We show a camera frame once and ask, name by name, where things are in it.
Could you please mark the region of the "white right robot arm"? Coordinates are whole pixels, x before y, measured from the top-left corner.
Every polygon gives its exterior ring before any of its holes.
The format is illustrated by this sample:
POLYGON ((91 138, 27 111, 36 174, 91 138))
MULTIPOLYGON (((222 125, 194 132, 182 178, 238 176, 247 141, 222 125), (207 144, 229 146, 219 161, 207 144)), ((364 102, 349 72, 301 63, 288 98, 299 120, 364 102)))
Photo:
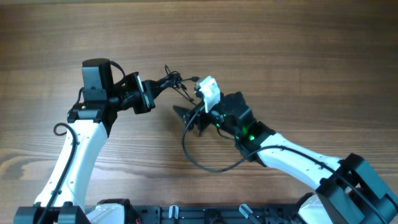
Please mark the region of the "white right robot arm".
POLYGON ((215 105, 174 106, 185 130, 209 125, 232 135, 242 161, 277 169, 313 189, 298 202, 291 219, 301 223, 390 223, 397 216, 397 195, 369 162, 351 153, 326 156, 294 144, 258 121, 242 93, 222 96, 215 105))

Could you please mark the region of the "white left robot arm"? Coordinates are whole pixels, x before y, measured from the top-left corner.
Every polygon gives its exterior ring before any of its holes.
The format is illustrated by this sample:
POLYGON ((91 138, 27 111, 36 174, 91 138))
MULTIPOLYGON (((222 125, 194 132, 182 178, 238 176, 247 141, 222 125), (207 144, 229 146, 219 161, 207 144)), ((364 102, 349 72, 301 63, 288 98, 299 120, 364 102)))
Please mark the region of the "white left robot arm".
POLYGON ((170 70, 154 81, 142 81, 138 72, 123 74, 114 82, 112 68, 119 64, 107 58, 83 61, 83 87, 67 113, 63 149, 45 187, 30 207, 19 207, 14 223, 139 223, 141 218, 128 199, 102 200, 91 212, 85 210, 90 177, 100 150, 109 138, 118 112, 129 108, 135 114, 150 112, 154 100, 179 82, 170 70))

